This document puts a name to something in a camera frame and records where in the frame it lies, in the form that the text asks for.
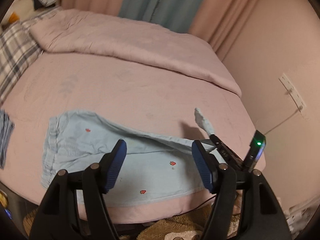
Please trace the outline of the brown fluffy rug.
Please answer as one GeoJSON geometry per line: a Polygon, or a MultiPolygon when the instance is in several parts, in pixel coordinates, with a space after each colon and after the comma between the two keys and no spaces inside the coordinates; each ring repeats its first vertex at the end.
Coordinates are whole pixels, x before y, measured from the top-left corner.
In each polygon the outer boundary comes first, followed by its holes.
{"type": "MultiPolygon", "coordinates": [[[[118,224],[115,225],[119,239],[165,239],[169,237],[170,233],[178,233],[177,236],[172,236],[170,239],[178,237],[178,239],[186,239],[181,236],[182,233],[192,233],[195,235],[191,239],[200,239],[200,234],[204,230],[206,221],[212,210],[212,205],[204,205],[193,211],[185,214],[161,219],[156,222],[149,222],[146,224],[118,224]]],[[[23,227],[30,235],[31,227],[36,215],[37,209],[34,209],[27,214],[23,219],[23,227]]],[[[227,238],[236,235],[236,231],[240,222],[241,204],[240,200],[236,200],[233,206],[233,214],[227,238]]]]}

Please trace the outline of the pink folded quilt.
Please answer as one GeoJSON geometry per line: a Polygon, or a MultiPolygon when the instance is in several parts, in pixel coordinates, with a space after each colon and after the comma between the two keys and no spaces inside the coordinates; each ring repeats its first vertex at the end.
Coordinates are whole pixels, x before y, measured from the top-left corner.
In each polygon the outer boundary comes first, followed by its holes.
{"type": "Polygon", "coordinates": [[[30,33],[50,53],[116,57],[178,72],[242,95],[207,42],[157,24],[70,9],[37,22],[30,33]]]}

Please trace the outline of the pink curtain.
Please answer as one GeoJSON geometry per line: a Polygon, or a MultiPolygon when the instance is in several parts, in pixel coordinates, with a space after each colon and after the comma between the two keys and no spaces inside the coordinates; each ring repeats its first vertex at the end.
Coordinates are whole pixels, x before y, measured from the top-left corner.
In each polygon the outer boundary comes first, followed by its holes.
{"type": "MultiPolygon", "coordinates": [[[[203,0],[187,33],[208,42],[223,59],[258,0],[203,0]]],[[[123,0],[62,0],[63,9],[118,16],[123,0]]]]}

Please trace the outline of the pink bed sheet mattress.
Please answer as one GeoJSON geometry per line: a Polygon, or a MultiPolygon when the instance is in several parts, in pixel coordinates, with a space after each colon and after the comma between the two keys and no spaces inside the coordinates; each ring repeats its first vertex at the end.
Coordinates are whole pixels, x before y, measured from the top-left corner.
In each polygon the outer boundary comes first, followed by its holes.
{"type": "Polygon", "coordinates": [[[3,109],[14,122],[1,182],[39,204],[43,144],[49,119],[83,109],[129,128],[203,139],[194,109],[244,157],[255,127],[240,98],[207,81],[114,57],[42,54],[14,85],[3,109]]]}

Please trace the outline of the folded blue denim jeans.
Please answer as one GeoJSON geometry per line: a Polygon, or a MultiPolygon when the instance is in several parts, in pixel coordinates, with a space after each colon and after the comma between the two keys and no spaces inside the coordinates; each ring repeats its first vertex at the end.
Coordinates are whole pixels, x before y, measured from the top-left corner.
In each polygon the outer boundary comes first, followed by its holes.
{"type": "Polygon", "coordinates": [[[9,115],[1,109],[1,133],[0,133],[0,147],[1,147],[1,169],[5,167],[7,156],[7,149],[11,134],[14,130],[14,123],[10,120],[9,115]]]}

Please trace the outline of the black tracker green light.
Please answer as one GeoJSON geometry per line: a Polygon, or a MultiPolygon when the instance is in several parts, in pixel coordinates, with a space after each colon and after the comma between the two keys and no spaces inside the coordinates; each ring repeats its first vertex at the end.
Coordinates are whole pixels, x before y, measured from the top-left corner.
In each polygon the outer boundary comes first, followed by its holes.
{"type": "Polygon", "coordinates": [[[258,160],[260,159],[263,153],[265,146],[266,146],[266,137],[263,135],[263,133],[256,130],[252,138],[252,141],[249,145],[249,151],[242,163],[243,170],[248,172],[251,172],[254,170],[258,160]]]}

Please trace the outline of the white duck plush toy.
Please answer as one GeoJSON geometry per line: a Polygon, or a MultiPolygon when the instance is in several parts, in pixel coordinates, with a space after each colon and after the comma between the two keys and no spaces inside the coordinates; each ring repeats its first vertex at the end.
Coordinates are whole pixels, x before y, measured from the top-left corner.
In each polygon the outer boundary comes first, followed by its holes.
{"type": "Polygon", "coordinates": [[[9,18],[15,13],[18,18],[22,21],[27,20],[38,12],[34,8],[33,0],[14,0],[6,14],[4,15],[1,25],[6,25],[9,23],[9,18]]]}

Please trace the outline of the white wall power strip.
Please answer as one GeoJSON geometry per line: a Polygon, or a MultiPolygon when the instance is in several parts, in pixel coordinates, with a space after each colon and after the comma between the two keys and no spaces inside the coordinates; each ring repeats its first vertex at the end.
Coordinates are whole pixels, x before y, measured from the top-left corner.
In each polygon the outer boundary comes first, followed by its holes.
{"type": "Polygon", "coordinates": [[[279,81],[284,86],[289,96],[291,96],[291,99],[294,101],[299,112],[302,113],[306,109],[306,104],[291,80],[283,73],[279,78],[279,81]]]}

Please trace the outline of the teal curtain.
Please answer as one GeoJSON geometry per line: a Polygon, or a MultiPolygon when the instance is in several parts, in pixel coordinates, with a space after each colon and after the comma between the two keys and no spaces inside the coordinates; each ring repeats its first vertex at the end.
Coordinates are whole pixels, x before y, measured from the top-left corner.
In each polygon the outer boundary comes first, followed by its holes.
{"type": "Polygon", "coordinates": [[[119,17],[187,33],[203,0],[123,0],[119,17]]]}

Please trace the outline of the plaid pillow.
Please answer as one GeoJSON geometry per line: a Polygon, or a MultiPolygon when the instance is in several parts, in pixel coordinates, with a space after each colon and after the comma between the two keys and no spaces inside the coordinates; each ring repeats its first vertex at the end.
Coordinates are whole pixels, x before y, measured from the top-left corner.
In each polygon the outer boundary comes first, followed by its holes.
{"type": "Polygon", "coordinates": [[[17,21],[1,33],[1,104],[8,97],[25,70],[43,50],[30,34],[30,28],[53,17],[61,7],[54,7],[28,20],[17,21]]]}

